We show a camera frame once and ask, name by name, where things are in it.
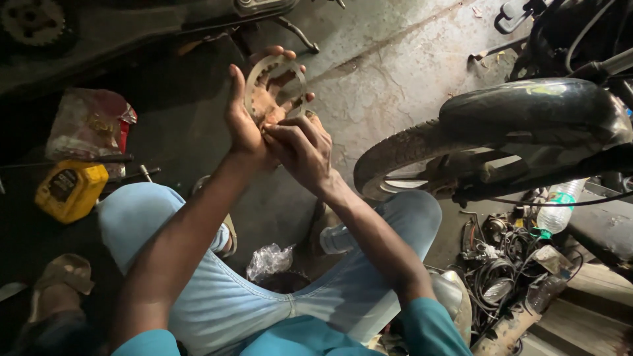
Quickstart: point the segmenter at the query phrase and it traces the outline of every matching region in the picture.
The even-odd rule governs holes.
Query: teal shirt
[[[471,355],[446,309],[428,298],[413,300],[401,313],[411,356]],[[383,356],[308,315],[280,321],[248,338],[240,356]],[[179,356],[167,330],[150,330],[121,345],[112,356]]]

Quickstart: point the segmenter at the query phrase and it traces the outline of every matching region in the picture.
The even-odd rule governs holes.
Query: sleeve
[[[411,356],[472,355],[446,309],[430,298],[417,298],[402,311],[404,340]]]
[[[172,333],[155,329],[129,339],[112,356],[180,356],[180,352]]]

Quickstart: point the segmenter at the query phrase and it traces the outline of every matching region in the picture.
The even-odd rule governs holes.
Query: motorcycle tire
[[[354,166],[354,186],[363,196],[383,201],[395,194],[382,189],[385,177],[391,172],[476,147],[451,140],[435,118],[398,132],[368,149]]]

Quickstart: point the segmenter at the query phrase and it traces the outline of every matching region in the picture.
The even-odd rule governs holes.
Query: label
[[[73,169],[64,169],[53,176],[48,182],[48,190],[51,196],[60,203],[65,203],[75,186],[77,185],[77,172]]]
[[[561,192],[553,192],[549,194],[548,203],[556,203],[556,204],[572,204],[576,202],[576,199],[573,198],[573,195],[569,193],[561,193]],[[567,207],[569,210],[573,211],[573,207]]]

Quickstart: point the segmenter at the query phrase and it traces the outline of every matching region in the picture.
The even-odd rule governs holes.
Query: hand
[[[332,169],[332,138],[313,112],[287,118],[277,125],[265,124],[264,140],[286,170],[315,196],[326,200],[340,182]]]
[[[268,47],[262,53],[254,54],[250,58],[251,64],[259,62],[266,56],[278,56],[283,54],[291,60],[297,55],[292,51],[284,51],[280,46]],[[305,72],[306,67],[301,66],[301,71]],[[296,107],[302,98],[292,98],[282,105],[277,105],[275,99],[281,88],[294,78],[294,72],[284,73],[277,78],[269,79],[263,76],[253,92],[253,108],[258,116],[253,118],[246,111],[244,106],[244,91],[246,81],[244,74],[236,66],[229,66],[229,73],[233,78],[232,94],[229,98],[225,119],[229,127],[231,138],[233,139],[231,152],[245,153],[251,157],[258,168],[274,166],[275,159],[268,151],[265,142],[261,137],[261,125],[264,122],[277,123],[285,118],[285,115]],[[306,95],[308,102],[314,99],[315,95]]]

